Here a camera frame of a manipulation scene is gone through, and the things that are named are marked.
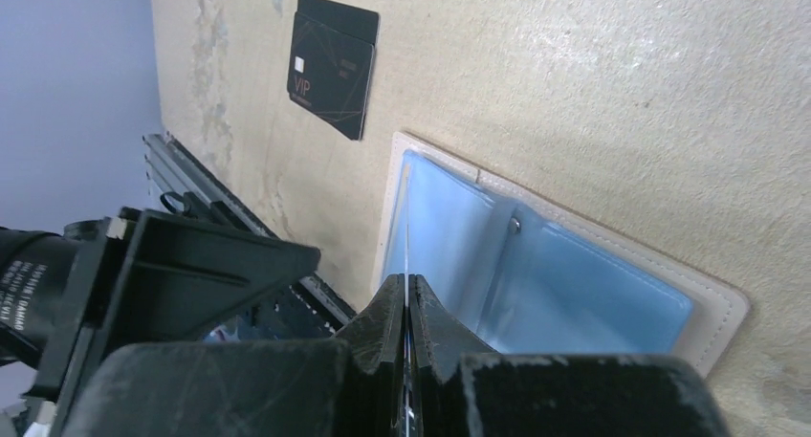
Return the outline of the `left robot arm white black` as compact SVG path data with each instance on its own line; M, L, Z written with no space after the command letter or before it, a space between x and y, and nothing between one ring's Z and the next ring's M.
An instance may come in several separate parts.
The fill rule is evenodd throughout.
M1 231L1 345L36 370L28 397L59 435L115 350L197 341L312 274L319 250L178 215L123 208L89 239Z

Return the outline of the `black VIP card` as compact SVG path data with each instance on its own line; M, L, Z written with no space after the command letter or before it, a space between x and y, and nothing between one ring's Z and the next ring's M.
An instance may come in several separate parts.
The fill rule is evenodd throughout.
M287 92L345 138L362 138L380 15L331 0L297 0Z

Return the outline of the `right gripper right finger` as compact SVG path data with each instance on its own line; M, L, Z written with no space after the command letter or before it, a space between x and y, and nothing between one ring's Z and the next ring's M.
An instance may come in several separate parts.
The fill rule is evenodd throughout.
M728 436L704 380L666 355L495 352L408 278L419 436Z

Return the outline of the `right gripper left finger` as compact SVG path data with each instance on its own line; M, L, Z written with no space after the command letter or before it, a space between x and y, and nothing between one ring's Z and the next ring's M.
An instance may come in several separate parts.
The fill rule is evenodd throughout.
M390 436L405 283L387 278L327 339L129 345L90 380L67 436Z

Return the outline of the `single silver VIP card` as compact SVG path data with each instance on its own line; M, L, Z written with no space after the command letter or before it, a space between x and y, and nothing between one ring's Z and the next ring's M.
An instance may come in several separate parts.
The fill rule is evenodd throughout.
M404 235L404 305L406 308L409 307L409 259L410 259L410 252L409 252L409 223L406 222L405 224L405 232Z

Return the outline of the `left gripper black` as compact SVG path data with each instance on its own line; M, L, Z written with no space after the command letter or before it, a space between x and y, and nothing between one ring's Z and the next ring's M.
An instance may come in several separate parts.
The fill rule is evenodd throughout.
M26 393L28 436L59 436L86 384L116 350L197 340L270 292L313 273L317 248L155 210L106 217L68 272Z

